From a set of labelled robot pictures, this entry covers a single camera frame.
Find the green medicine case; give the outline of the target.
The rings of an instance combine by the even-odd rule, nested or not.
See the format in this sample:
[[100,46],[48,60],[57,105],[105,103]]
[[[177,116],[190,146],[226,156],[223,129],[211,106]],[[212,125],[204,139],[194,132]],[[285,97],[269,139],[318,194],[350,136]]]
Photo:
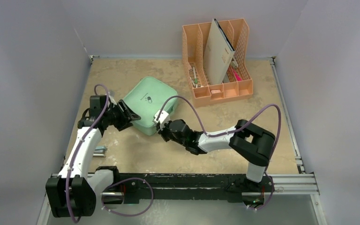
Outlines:
[[147,76],[143,78],[124,98],[126,105],[137,115],[140,120],[133,121],[135,128],[146,135],[156,133],[154,115],[161,109],[164,102],[177,91],[164,82]]

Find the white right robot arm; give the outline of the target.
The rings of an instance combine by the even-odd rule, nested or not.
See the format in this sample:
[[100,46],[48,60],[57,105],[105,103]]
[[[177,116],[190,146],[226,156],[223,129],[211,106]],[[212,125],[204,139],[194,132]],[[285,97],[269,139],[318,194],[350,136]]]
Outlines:
[[168,142],[176,142],[194,155],[207,154],[215,150],[232,149],[248,161],[244,184],[251,191],[263,184],[263,175],[269,165],[275,143],[275,136],[270,131],[253,123],[237,131],[247,120],[238,120],[234,127],[204,134],[189,128],[184,120],[157,122],[157,132]]

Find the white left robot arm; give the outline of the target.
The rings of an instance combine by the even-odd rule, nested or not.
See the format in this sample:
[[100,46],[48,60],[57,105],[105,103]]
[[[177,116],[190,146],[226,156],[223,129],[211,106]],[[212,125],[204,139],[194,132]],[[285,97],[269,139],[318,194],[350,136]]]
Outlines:
[[121,186],[115,166],[104,166],[88,177],[89,166],[98,143],[109,126],[122,131],[141,117],[123,100],[112,101],[106,95],[90,97],[90,106],[78,121],[76,142],[67,162],[58,175],[51,176],[45,185],[51,211],[56,218],[91,216],[96,208],[97,194],[106,188],[110,192]]

